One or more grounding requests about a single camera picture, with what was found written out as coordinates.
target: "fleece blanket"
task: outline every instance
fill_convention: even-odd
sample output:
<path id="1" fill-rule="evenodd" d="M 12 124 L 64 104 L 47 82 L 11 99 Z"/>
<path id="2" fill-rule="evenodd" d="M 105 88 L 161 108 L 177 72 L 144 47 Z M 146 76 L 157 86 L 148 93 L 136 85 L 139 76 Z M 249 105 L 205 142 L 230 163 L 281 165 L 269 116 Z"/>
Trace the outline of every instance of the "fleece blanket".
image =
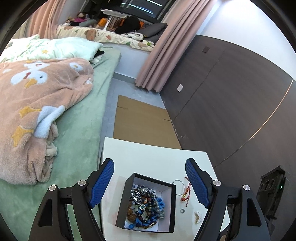
<path id="1" fill-rule="evenodd" d="M 50 177 L 57 137 L 54 121 L 92 89 L 84 59 L 0 64 L 0 178 L 35 184 Z"/>

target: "dark wooden wardrobe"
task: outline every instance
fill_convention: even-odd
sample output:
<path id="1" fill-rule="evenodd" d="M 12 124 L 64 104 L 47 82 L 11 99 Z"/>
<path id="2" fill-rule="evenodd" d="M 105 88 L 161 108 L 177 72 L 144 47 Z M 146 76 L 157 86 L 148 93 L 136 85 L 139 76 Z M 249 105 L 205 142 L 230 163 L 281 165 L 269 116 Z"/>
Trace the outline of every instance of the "dark wooden wardrobe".
<path id="1" fill-rule="evenodd" d="M 197 35 L 160 94 L 182 149 L 206 151 L 226 185 L 248 184 L 257 193 L 262 175 L 278 165 L 290 172 L 273 222 L 271 239 L 279 241 L 296 217 L 292 77 L 248 49 Z"/>

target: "pink curtain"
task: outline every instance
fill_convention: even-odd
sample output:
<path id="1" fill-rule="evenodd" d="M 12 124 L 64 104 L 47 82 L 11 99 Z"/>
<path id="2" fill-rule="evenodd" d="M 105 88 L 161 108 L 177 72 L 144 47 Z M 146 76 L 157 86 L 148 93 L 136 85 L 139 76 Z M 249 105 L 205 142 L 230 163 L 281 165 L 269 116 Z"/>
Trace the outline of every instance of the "pink curtain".
<path id="1" fill-rule="evenodd" d="M 57 23 L 66 0 L 48 0 L 31 16 L 29 36 L 39 34 L 40 38 L 54 39 Z"/>
<path id="2" fill-rule="evenodd" d="M 181 0 L 149 54 L 136 85 L 160 92 L 217 0 Z"/>

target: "white table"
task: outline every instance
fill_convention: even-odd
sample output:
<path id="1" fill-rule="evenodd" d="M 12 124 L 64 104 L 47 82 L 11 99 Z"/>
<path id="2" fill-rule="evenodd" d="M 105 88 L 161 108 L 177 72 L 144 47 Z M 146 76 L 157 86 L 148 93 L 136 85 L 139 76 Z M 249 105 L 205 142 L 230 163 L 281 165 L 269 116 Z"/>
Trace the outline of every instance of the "white table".
<path id="1" fill-rule="evenodd" d="M 106 241 L 194 240 L 201 226 L 201 223 L 198 225 L 194 223 L 194 212 L 198 211 L 204 218 L 207 209 L 198 202 L 193 189 L 191 189 L 191 197 L 187 207 L 185 207 L 186 202 L 180 201 L 181 197 L 176 196 L 174 233 L 137 232 L 118 228 L 115 226 L 115 222 L 125 181 L 134 172 L 167 183 L 180 179 L 184 181 L 187 187 L 188 182 L 184 178 L 186 176 L 185 162 L 188 158 L 193 158 L 201 170 L 207 171 L 212 179 L 217 179 L 206 152 L 149 146 L 106 137 L 102 160 L 106 158 L 111 158 L 115 166 L 114 174 L 101 201 L 101 222 Z M 141 168 L 142 164 L 147 164 L 147 168 Z M 175 184 L 176 193 L 178 193 L 182 184 L 180 182 Z M 180 213 L 182 208 L 185 209 L 183 214 Z M 229 216 L 226 211 L 221 230 L 227 227 L 228 224 Z"/>

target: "blue rubber gripper pad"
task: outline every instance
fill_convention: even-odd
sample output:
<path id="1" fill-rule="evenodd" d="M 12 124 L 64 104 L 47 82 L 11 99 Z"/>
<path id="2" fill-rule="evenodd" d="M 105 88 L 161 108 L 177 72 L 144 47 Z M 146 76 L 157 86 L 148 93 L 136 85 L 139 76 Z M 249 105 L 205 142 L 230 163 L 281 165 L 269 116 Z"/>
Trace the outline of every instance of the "blue rubber gripper pad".
<path id="1" fill-rule="evenodd" d="M 95 205 L 99 204 L 102 200 L 102 197 L 105 193 L 105 190 L 110 182 L 110 179 L 114 172 L 114 162 L 112 160 L 104 168 L 103 172 L 96 181 L 94 187 L 91 191 L 91 200 L 89 205 L 91 208 L 94 208 Z"/>
<path id="2" fill-rule="evenodd" d="M 208 208 L 210 206 L 210 201 L 208 199 L 207 188 L 190 160 L 186 161 L 185 171 L 199 203 L 203 204 L 205 208 Z"/>

